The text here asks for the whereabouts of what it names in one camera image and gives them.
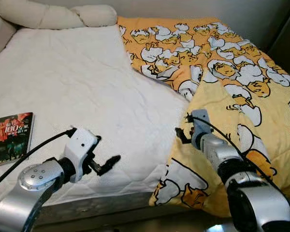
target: red book cover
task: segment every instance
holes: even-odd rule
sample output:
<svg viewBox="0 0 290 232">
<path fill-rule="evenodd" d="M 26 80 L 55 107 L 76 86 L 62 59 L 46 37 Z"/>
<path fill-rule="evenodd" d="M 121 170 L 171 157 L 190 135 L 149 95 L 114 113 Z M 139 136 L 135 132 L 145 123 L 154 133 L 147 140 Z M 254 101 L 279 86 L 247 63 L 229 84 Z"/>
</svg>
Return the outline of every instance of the red book cover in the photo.
<svg viewBox="0 0 290 232">
<path fill-rule="evenodd" d="M 34 114 L 0 118 L 0 165 L 19 159 L 30 149 Z"/>
</svg>

